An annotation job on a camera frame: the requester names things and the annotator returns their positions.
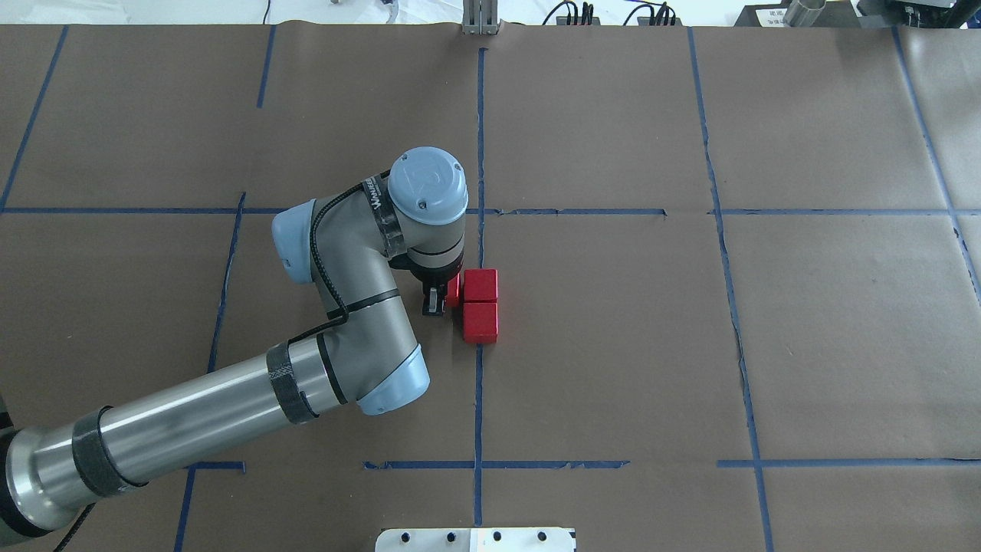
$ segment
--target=blue tape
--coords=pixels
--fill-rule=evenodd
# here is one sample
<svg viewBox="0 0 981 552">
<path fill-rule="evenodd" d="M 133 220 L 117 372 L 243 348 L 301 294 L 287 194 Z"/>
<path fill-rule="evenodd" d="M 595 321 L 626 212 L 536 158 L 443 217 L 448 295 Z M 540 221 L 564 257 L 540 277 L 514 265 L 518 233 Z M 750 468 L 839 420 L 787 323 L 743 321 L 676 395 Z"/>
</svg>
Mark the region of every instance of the blue tape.
<svg viewBox="0 0 981 552">
<path fill-rule="evenodd" d="M 232 276 L 232 262 L 235 259 L 235 249 L 238 246 L 238 229 L 242 224 L 242 207 L 245 205 L 245 192 L 238 198 L 238 209 L 235 214 L 235 225 L 232 229 L 232 242 L 229 244 L 229 258 L 225 262 L 225 280 L 222 282 L 222 295 L 218 301 L 218 315 L 215 317 L 215 332 L 211 336 L 211 352 L 208 355 L 208 373 L 215 371 L 218 361 L 218 339 L 225 322 L 225 305 L 229 298 L 229 279 Z"/>
<path fill-rule="evenodd" d="M 373 464 L 363 462 L 364 469 L 473 469 L 472 460 L 408 460 Z"/>
<path fill-rule="evenodd" d="M 34 130 L 34 122 L 37 121 L 37 113 L 41 110 L 41 103 L 44 101 L 44 94 L 48 91 L 48 85 L 51 84 L 51 76 L 55 73 L 55 66 L 58 65 L 58 58 L 61 56 L 61 50 L 65 46 L 65 38 L 68 36 L 68 26 L 62 26 L 62 33 L 58 37 L 58 45 L 55 46 L 55 53 L 51 56 L 51 63 L 48 64 L 48 72 L 44 75 L 44 82 L 41 83 L 41 90 L 37 93 L 37 99 L 34 100 L 34 108 L 30 111 L 30 118 L 27 119 L 27 128 L 24 130 L 24 137 L 21 138 L 21 145 L 17 148 L 17 155 L 14 157 L 14 164 L 10 168 L 10 175 L 7 177 L 7 186 L 3 189 L 3 194 L 0 195 L 0 212 L 3 212 L 7 207 L 7 199 L 10 197 L 10 190 L 14 187 L 14 180 L 17 178 L 17 171 L 21 168 L 21 160 L 24 158 L 24 152 L 27 149 L 27 141 L 30 139 L 30 133 Z"/>
<path fill-rule="evenodd" d="M 50 215 L 233 215 L 228 207 L 11 207 L 7 213 Z"/>
<path fill-rule="evenodd" d="M 629 460 L 485 460 L 481 469 L 620 469 Z M 410 460 L 362 463 L 364 469 L 474 469 L 470 460 Z"/>
<path fill-rule="evenodd" d="M 188 469 L 233 469 L 245 473 L 245 462 L 195 462 Z"/>
<path fill-rule="evenodd" d="M 488 213 L 496 215 L 659 215 L 667 216 L 664 209 L 487 209 Z"/>
<path fill-rule="evenodd" d="M 269 65 L 273 61 L 273 43 L 276 41 L 276 26 L 269 26 L 269 42 L 266 44 L 266 62 L 262 66 L 262 81 L 259 82 L 259 99 L 256 100 L 257 109 L 262 109 L 262 104 L 266 101 L 266 80 L 269 79 Z"/>
<path fill-rule="evenodd" d="M 278 215 L 289 207 L 247 207 L 242 212 L 247 215 Z"/>
<path fill-rule="evenodd" d="M 184 484 L 184 497 L 181 502 L 181 518 L 178 520 L 178 534 L 174 539 L 174 552 L 183 550 L 183 536 L 187 530 L 187 516 L 190 514 L 190 497 L 194 492 L 194 475 L 197 469 L 191 466 L 187 469 L 187 482 Z"/>
<path fill-rule="evenodd" d="M 729 268 L 729 252 L 726 249 L 725 227 L 722 221 L 722 206 L 719 201 L 719 188 L 715 178 L 715 168 L 708 152 L 708 123 L 705 118 L 705 101 L 701 91 L 701 76 L 698 73 L 698 56 L 695 47 L 695 33 L 688 28 L 688 45 L 692 57 L 692 76 L 695 80 L 695 94 L 698 100 L 698 116 L 701 119 L 701 141 L 705 148 L 705 167 L 708 170 L 708 180 L 712 184 L 712 206 L 715 216 L 715 228 L 719 235 L 719 251 L 722 254 L 722 271 L 726 278 L 726 295 L 729 300 L 729 315 L 732 319 L 733 331 L 736 334 L 736 347 L 739 351 L 739 369 L 743 377 L 743 403 L 746 407 L 747 427 L 749 428 L 749 445 L 752 449 L 754 462 L 753 472 L 756 477 L 756 495 L 759 500 L 759 516 L 763 525 L 763 541 L 766 552 L 773 552 L 773 531 L 770 528 L 770 508 L 766 501 L 766 486 L 763 481 L 763 468 L 759 463 L 759 440 L 756 436 L 756 420 L 752 409 L 752 394 L 749 391 L 749 374 L 746 368 L 746 352 L 743 348 L 743 331 L 739 323 L 739 311 L 736 307 L 736 291 L 733 287 L 732 271 Z"/>
<path fill-rule="evenodd" d="M 487 460 L 485 469 L 620 469 L 629 460 Z"/>
<path fill-rule="evenodd" d="M 948 214 L 944 209 L 722 209 L 723 215 L 868 215 L 934 216 Z"/>
<path fill-rule="evenodd" d="M 474 402 L 474 527 L 484 523 L 484 346 L 477 346 Z"/>
<path fill-rule="evenodd" d="M 909 77 L 909 68 L 906 66 L 906 55 L 903 52 L 903 42 L 900 40 L 900 30 L 896 27 L 893 27 L 893 42 L 896 44 L 896 54 L 900 58 L 903 81 L 906 84 L 906 90 L 909 92 L 909 99 L 913 103 L 913 111 L 916 113 L 916 122 L 919 123 L 920 132 L 923 133 L 926 150 L 930 155 L 930 163 L 933 165 L 933 171 L 937 175 L 937 182 L 940 183 L 940 191 L 944 196 L 944 204 L 947 206 L 947 212 L 951 215 L 951 224 L 954 225 L 954 235 L 957 238 L 957 244 L 960 246 L 960 256 L 964 258 L 967 275 L 971 280 L 971 286 L 974 288 L 974 298 L 978 301 L 978 304 L 981 304 L 981 283 L 978 283 L 978 274 L 974 269 L 974 261 L 971 260 L 971 254 L 967 250 L 964 233 L 960 230 L 960 223 L 957 221 L 954 202 L 951 200 L 951 192 L 947 187 L 947 179 L 944 177 L 944 171 L 940 167 L 940 160 L 937 158 L 937 151 L 934 149 L 933 140 L 930 138 L 930 131 L 926 128 L 926 120 L 923 119 L 923 112 L 920 110 L 919 98 L 916 96 L 916 90 L 913 88 L 913 81 Z"/>
<path fill-rule="evenodd" d="M 824 458 L 800 460 L 762 460 L 763 468 L 930 468 L 958 466 L 981 468 L 981 459 L 958 458 Z M 753 468 L 752 460 L 720 460 L 716 466 L 722 469 Z"/>
</svg>

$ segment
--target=robotic arm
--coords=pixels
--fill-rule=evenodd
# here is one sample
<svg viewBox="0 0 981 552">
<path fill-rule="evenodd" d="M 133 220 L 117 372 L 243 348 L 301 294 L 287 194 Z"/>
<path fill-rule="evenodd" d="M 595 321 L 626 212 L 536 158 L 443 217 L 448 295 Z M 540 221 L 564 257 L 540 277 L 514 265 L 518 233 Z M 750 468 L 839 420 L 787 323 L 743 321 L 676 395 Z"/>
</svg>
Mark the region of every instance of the robotic arm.
<svg viewBox="0 0 981 552">
<path fill-rule="evenodd" d="M 329 321 L 266 354 L 57 429 L 0 419 L 0 546 L 69 524 L 79 509 L 348 402 L 368 415 L 429 386 L 422 349 L 391 269 L 423 283 L 423 313 L 442 315 L 463 259 L 463 170 L 418 147 L 345 193 L 276 216 L 290 278 L 315 283 Z M 0 418 L 4 416 L 0 401 Z"/>
</svg>

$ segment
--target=red block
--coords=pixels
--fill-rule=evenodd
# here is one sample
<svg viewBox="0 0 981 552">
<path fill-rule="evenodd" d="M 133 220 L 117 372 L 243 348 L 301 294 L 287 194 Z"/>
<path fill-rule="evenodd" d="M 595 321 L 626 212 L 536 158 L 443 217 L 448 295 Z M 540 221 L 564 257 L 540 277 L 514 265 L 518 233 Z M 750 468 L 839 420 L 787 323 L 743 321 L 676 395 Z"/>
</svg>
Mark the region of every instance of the red block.
<svg viewBox="0 0 981 552">
<path fill-rule="evenodd" d="M 460 306 L 460 275 L 453 276 L 453 279 L 446 282 L 446 308 L 457 308 Z"/>
<path fill-rule="evenodd" d="M 471 268 L 463 271 L 464 303 L 497 303 L 497 269 Z"/>
<path fill-rule="evenodd" d="M 463 304 L 463 341 L 497 343 L 497 303 Z"/>
</svg>

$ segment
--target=white floor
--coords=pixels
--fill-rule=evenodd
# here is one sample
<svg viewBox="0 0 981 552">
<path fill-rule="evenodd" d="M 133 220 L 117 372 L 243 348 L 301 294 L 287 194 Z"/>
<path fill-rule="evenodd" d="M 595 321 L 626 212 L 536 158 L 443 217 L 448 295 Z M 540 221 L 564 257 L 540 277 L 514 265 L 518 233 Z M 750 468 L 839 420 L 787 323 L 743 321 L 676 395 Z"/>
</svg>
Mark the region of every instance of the white floor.
<svg viewBox="0 0 981 552">
<path fill-rule="evenodd" d="M 671 0 L 691 26 L 731 26 L 746 4 L 767 0 Z M 506 21 L 540 25 L 557 0 L 499 0 Z M 454 22 L 463 19 L 462 0 L 399 0 L 397 23 Z M 621 25 L 637 7 L 629 0 L 595 0 L 604 25 Z M 0 0 L 0 24 L 258 24 L 266 0 Z M 639 12 L 645 15 L 646 10 Z M 327 24 L 381 24 L 388 7 L 381 0 L 272 0 L 270 23 L 302 20 Z"/>
</svg>

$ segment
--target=white bracket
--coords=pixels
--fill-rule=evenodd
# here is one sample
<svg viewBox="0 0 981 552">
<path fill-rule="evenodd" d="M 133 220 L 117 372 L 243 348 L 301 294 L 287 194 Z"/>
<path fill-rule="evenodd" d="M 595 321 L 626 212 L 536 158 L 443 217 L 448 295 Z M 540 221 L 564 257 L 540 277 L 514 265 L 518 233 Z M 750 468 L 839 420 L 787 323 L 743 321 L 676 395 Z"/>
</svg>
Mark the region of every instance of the white bracket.
<svg viewBox="0 0 981 552">
<path fill-rule="evenodd" d="M 475 527 L 388 529 L 375 552 L 576 552 L 576 529 Z"/>
<path fill-rule="evenodd" d="M 497 0 L 463 0 L 464 34 L 497 34 Z"/>
</svg>

